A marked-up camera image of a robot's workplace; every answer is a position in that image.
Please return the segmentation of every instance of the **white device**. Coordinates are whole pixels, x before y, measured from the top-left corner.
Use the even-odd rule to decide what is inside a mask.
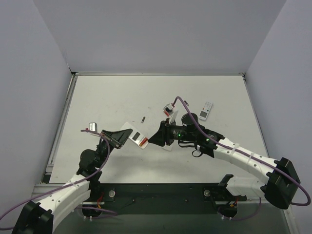
[[[207,101],[205,103],[204,107],[201,109],[198,118],[200,120],[206,120],[212,106],[213,106],[213,104],[211,102]]]

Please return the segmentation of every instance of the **remote control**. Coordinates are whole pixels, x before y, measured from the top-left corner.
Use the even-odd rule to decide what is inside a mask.
[[[211,102],[208,102],[208,101],[207,101],[207,102],[205,103],[205,106],[201,109],[201,112],[200,112],[198,118],[199,118],[200,120],[206,120],[212,106],[213,106],[213,104],[212,104]]]

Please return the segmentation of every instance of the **gray floor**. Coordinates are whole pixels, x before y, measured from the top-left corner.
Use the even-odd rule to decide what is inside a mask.
[[[237,217],[254,212],[256,204],[240,204]],[[246,221],[221,220],[218,214],[205,215],[120,215],[113,218],[83,221],[71,213],[54,234],[289,234],[282,210],[262,204],[259,214]]]

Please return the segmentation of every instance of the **wall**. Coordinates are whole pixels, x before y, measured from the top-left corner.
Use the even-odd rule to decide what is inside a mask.
[[[0,31],[2,214],[29,198],[42,176],[71,73],[31,0],[0,1]],[[19,212],[0,226],[14,225]]]
[[[247,87],[271,157],[293,161],[312,194],[312,1],[288,0],[247,71]],[[298,191],[295,201],[305,202]],[[311,233],[312,206],[293,207]]]
[[[34,0],[72,71],[246,72],[285,0]]]

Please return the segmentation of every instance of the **screw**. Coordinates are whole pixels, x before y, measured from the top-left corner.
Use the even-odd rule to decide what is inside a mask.
[[[116,193],[115,193],[114,190],[111,190],[111,191],[108,192],[108,196],[111,197],[111,198],[113,198],[115,196],[115,194]]]
[[[210,196],[210,191],[209,190],[205,190],[204,191],[204,196]]]

